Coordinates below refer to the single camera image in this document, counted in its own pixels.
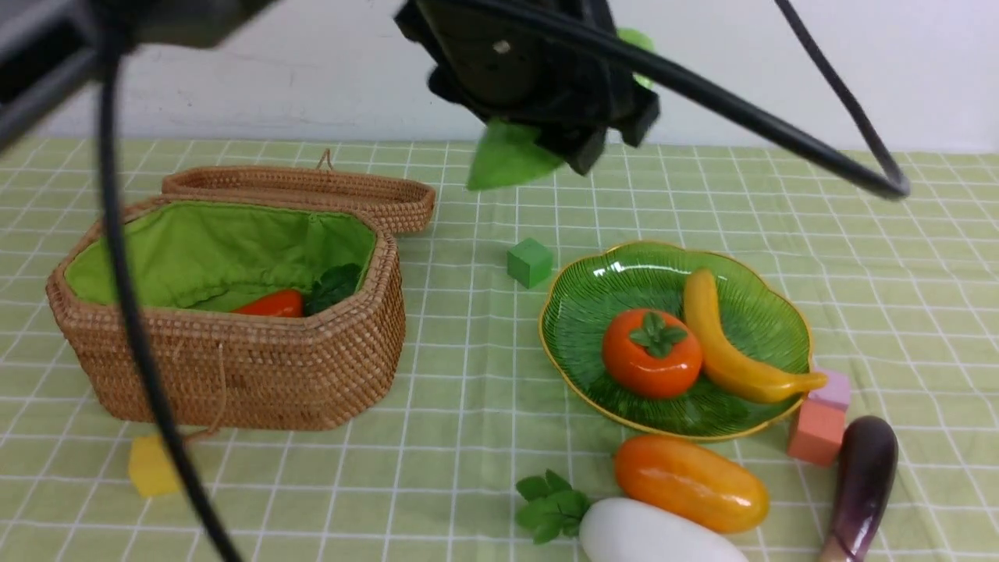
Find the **basket lid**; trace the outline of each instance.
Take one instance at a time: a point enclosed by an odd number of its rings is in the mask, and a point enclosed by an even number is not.
[[[190,168],[163,178],[162,192],[244,195],[312,205],[325,202],[363,212],[392,233],[427,228],[437,200],[434,189],[418,181],[337,170],[330,149],[314,169],[261,165]]]

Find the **eggplant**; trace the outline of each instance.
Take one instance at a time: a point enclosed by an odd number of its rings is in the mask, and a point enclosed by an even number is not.
[[[888,422],[863,416],[846,427],[819,562],[863,562],[888,506],[897,467],[898,438]]]

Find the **leaf-shaped plate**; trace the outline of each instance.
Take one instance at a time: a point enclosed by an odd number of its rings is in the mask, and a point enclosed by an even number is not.
[[[655,308],[682,318],[686,276],[709,267],[717,278],[725,335],[749,357],[790,373],[811,363],[811,331],[793,304],[732,258],[641,241],[582,258],[551,284],[538,331],[548,359],[572,389],[603,415],[648,433],[721,441],[761,431],[792,414],[800,396],[754,404],[701,375],[685,394],[649,400],[618,385],[600,357],[603,333],[620,312]]]

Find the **banana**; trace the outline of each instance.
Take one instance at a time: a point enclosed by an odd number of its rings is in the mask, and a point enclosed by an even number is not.
[[[743,355],[725,337],[718,312],[718,292],[711,270],[687,277],[683,288],[684,323],[700,342],[704,374],[726,392],[749,402],[773,404],[825,386],[822,373],[791,374]]]

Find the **yellow block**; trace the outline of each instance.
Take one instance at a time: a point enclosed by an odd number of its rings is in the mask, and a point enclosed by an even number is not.
[[[128,459],[128,476],[144,498],[174,494],[181,482],[160,434],[136,437]]]

